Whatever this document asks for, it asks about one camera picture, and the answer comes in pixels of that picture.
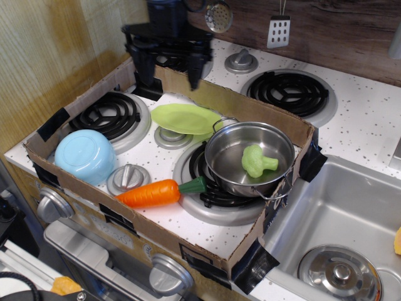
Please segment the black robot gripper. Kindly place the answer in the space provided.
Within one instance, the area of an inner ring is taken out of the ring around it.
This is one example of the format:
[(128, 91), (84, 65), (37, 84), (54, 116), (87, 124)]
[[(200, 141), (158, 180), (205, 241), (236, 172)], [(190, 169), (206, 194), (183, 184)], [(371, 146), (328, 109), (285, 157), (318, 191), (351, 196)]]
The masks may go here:
[(187, 1), (147, 1), (149, 21), (126, 24), (126, 50), (133, 58), (140, 81), (154, 83), (154, 57), (164, 55), (188, 61), (187, 75), (191, 90), (198, 88), (204, 66), (212, 60), (212, 34), (188, 21), (189, 12), (198, 13), (206, 6), (192, 8)]

